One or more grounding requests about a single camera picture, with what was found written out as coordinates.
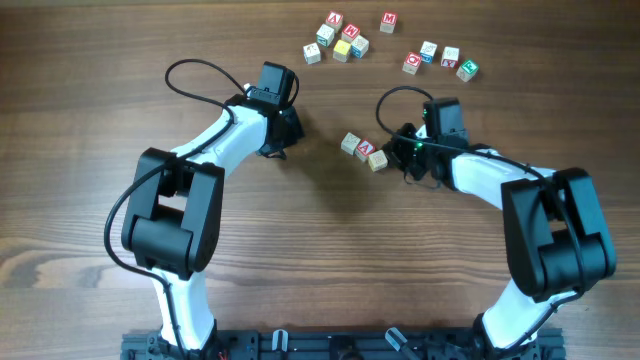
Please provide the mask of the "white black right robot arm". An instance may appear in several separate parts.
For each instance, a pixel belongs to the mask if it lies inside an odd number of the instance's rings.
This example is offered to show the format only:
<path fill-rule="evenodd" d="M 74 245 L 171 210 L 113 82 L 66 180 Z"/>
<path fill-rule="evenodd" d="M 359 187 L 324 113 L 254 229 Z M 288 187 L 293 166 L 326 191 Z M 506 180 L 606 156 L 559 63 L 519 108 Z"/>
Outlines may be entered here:
<path fill-rule="evenodd" d="M 423 124 L 390 133 L 390 163 L 419 180 L 478 197 L 502 212 L 511 279 L 475 322 L 472 352 L 499 359 L 533 346 L 539 329 L 564 304 L 612 276 L 617 257 L 592 177 L 581 168 L 553 170 L 473 144 L 455 98 L 428 98 Z"/>

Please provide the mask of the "red A letter block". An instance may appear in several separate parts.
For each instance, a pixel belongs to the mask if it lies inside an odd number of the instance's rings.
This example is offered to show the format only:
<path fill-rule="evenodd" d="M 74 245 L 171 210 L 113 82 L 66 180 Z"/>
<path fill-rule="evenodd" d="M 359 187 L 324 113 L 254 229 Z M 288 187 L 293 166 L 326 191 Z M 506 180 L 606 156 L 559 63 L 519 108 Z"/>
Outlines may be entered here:
<path fill-rule="evenodd" d="M 354 154 L 356 157 L 365 162 L 368 157 L 376 151 L 376 146 L 367 139 L 362 139 L 357 145 Z"/>

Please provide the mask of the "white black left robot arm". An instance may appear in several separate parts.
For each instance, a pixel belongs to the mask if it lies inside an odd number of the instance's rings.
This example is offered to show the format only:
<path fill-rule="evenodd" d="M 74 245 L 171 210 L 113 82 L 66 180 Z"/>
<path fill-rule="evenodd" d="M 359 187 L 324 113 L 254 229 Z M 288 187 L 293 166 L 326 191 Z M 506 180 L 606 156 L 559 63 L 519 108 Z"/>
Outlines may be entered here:
<path fill-rule="evenodd" d="M 156 332 L 124 336 L 122 358 L 227 358 L 204 274 L 219 239 L 224 182 L 247 156 L 284 159 L 285 148 L 303 137 L 293 106 L 298 91 L 292 70 L 266 62 L 258 84 L 220 103 L 220 118 L 199 136 L 140 156 L 133 183 L 107 217 L 104 247 L 115 254 L 111 229 L 124 208 L 121 243 L 136 263 L 116 263 L 152 280 L 163 324 Z"/>

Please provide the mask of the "yellow edged B block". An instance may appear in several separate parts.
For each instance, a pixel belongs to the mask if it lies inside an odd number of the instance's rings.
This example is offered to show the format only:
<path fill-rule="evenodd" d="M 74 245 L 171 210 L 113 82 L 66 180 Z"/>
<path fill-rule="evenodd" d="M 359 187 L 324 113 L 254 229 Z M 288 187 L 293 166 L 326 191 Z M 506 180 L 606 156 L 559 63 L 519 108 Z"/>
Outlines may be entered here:
<path fill-rule="evenodd" d="M 372 172 L 380 171 L 388 166 L 388 158 L 383 150 L 371 153 L 367 161 Z"/>

